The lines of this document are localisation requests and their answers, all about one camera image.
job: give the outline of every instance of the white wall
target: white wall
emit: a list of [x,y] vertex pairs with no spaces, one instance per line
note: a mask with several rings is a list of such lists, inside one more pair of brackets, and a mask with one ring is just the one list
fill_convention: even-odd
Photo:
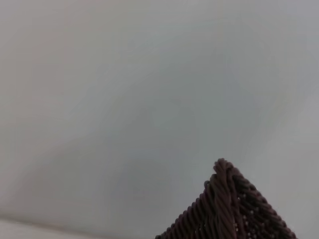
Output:
[[1,239],[99,239],[0,220]]
[[1,0],[0,214],[150,239],[225,157],[315,238],[318,8]]

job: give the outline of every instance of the woven texture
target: woven texture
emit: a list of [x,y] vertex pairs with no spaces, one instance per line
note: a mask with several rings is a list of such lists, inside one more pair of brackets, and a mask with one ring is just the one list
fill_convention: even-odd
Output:
[[219,159],[204,192],[156,239],[296,239],[230,162]]

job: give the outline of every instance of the braided rope trim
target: braided rope trim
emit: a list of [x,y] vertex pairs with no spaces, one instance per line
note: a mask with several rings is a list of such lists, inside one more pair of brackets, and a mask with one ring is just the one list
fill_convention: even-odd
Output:
[[214,170],[204,192],[157,239],[296,239],[230,162],[219,159]]

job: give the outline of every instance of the brown wicker basket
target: brown wicker basket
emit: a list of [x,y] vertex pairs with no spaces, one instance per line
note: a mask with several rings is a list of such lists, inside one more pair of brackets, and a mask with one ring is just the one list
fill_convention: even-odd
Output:
[[214,170],[199,198],[156,239],[296,239],[230,162],[219,159]]

